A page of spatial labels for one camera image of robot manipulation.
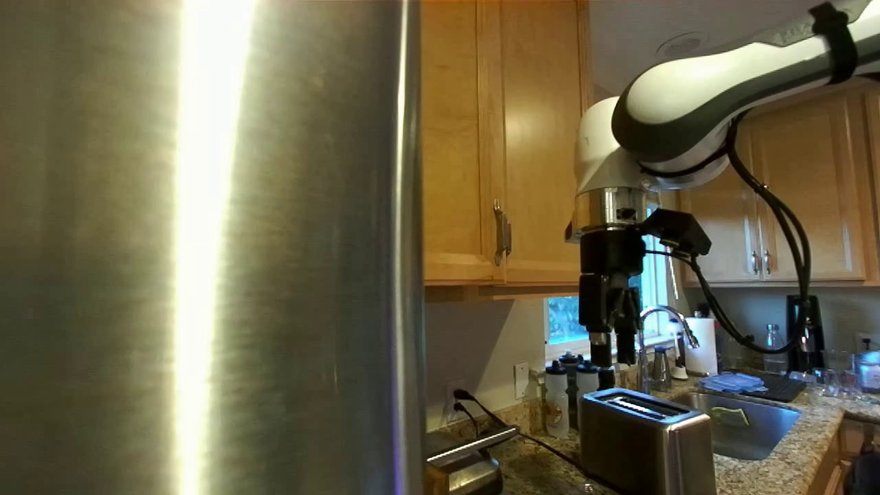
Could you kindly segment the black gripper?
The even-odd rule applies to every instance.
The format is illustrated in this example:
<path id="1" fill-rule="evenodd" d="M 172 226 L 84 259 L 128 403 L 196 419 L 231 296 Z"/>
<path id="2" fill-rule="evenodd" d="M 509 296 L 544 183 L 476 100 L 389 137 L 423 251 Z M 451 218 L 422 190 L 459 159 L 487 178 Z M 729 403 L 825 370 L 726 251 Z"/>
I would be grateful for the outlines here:
<path id="1" fill-rule="evenodd" d="M 598 368 L 610 365 L 610 333 L 617 361 L 636 364 L 638 300 L 631 281 L 645 273 L 645 252 L 638 232 L 590 232 L 580 240 L 580 325 Z"/>

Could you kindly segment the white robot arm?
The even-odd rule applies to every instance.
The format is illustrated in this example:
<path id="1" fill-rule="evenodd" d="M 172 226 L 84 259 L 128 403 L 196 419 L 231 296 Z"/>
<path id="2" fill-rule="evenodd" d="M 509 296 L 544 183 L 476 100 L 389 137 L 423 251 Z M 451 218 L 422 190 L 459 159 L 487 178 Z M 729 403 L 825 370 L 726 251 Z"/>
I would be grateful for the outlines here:
<path id="1" fill-rule="evenodd" d="M 601 365 L 636 358 L 641 315 L 627 296 L 645 240 L 691 223 L 645 200 L 738 166 L 751 111 L 877 68 L 880 0 L 819 0 L 748 45 L 658 62 L 583 112 L 575 199 L 595 214 L 573 219 L 568 240 L 580 247 L 580 325 Z"/>

